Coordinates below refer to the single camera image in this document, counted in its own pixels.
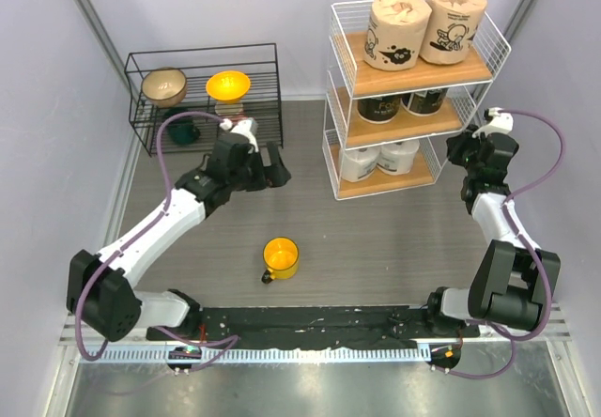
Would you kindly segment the white toilet paper roll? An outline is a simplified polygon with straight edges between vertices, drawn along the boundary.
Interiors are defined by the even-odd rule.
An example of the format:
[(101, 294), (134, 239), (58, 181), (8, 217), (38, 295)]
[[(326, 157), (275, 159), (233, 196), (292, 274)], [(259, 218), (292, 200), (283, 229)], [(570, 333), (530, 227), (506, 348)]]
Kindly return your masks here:
[(405, 175), (410, 172), (419, 150), (418, 140), (408, 140), (382, 145), (377, 168), (390, 176)]

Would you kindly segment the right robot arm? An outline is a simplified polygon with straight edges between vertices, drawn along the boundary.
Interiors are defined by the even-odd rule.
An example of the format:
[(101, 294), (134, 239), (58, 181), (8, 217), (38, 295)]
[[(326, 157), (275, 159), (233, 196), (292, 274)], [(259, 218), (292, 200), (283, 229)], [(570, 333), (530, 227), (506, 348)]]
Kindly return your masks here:
[(446, 146), (448, 161), (466, 171), (461, 199), (488, 246), (470, 287), (442, 286), (429, 295), (425, 328), (443, 337), (482, 320), (495, 329), (535, 332), (550, 309), (561, 260), (530, 238), (509, 199), (505, 178), (519, 144), (508, 134), (469, 125)]

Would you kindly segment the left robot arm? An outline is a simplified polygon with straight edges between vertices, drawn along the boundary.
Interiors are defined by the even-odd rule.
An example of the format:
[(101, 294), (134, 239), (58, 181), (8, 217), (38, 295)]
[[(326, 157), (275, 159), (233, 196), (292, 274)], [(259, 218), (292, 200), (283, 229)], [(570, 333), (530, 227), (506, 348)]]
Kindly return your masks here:
[(291, 175), (277, 144), (266, 145), (263, 163), (247, 137), (220, 136), (207, 162), (182, 175), (166, 198), (129, 233), (95, 254), (77, 253), (69, 265), (67, 308), (110, 342), (137, 328), (166, 327), (178, 340), (200, 328), (200, 305), (188, 295), (136, 290), (149, 267), (180, 237), (201, 224), (234, 192), (286, 185)]

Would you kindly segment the black toilet paper roll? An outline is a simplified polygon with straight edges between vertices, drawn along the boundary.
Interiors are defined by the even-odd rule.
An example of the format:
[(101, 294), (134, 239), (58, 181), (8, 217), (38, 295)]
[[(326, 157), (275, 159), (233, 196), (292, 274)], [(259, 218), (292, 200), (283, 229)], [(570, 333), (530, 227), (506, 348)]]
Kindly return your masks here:
[(400, 101), (399, 95), (366, 98), (358, 100), (357, 107), (362, 119), (374, 124), (385, 124), (398, 113)]

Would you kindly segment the brown roll back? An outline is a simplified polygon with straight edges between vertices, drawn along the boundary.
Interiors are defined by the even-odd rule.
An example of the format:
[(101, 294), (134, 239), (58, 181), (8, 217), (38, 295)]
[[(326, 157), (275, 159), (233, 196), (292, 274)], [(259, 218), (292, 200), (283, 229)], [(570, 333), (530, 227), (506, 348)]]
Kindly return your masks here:
[(363, 45), (363, 60), (377, 70), (413, 68), (431, 12), (425, 0), (374, 0)]

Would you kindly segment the brown roll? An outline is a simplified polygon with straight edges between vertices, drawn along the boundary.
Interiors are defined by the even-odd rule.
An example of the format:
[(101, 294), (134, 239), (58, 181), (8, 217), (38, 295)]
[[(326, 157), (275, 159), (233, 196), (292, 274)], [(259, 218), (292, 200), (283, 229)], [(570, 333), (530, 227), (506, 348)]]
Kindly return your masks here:
[(420, 58), (434, 65), (463, 62), (485, 16), (487, 0), (426, 0), (426, 3), (432, 12)]
[(425, 0), (374, 0), (363, 45), (363, 60), (377, 70), (413, 68), (431, 12)]

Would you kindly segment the black roll front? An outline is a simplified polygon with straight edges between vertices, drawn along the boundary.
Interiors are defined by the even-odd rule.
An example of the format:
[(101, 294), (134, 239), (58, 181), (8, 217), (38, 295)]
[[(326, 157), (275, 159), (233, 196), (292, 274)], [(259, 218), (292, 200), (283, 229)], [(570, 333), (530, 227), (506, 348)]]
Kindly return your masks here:
[(415, 116), (432, 116), (442, 106), (447, 88), (435, 88), (429, 90), (415, 91), (404, 94), (401, 97), (403, 107)]

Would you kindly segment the brown roll front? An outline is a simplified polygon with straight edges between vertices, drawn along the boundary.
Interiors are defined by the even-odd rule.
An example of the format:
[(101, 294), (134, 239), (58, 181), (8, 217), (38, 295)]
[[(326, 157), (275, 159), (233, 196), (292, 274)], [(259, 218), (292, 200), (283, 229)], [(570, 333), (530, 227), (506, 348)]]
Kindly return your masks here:
[(463, 62), (485, 16), (487, 0), (426, 0), (426, 3), (432, 12), (420, 58), (434, 65)]

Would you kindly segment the white wire wooden shelf rack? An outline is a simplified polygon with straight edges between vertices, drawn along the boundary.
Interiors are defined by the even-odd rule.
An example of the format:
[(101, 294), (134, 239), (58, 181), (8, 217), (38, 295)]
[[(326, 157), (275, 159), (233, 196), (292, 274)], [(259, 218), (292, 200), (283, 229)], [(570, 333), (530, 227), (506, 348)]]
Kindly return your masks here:
[[(436, 183), (446, 163), (444, 136), (464, 130), (476, 117), (511, 46), (485, 15), (471, 38), (467, 58), (451, 66), (419, 59), (411, 69), (374, 69), (363, 59), (369, 0), (331, 5), (329, 65), (322, 149), (337, 200), (397, 192)], [(380, 168), (352, 181), (346, 160), (354, 150), (392, 143), (419, 143), (406, 173)]]

